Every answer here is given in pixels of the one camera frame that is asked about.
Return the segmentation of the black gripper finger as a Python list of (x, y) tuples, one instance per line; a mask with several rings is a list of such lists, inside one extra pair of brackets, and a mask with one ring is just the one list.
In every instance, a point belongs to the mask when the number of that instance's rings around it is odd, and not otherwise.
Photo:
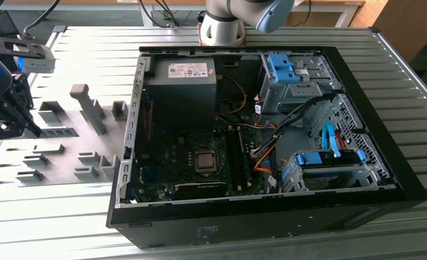
[(5, 119), (0, 121), (18, 123), (35, 137), (41, 137), (42, 129), (35, 124), (31, 114), (34, 102), (26, 75), (17, 74), (13, 76), (13, 85), (5, 93), (3, 105), (5, 108), (0, 108), (0, 112)]
[(0, 121), (0, 140), (22, 136), (25, 128), (15, 122)]

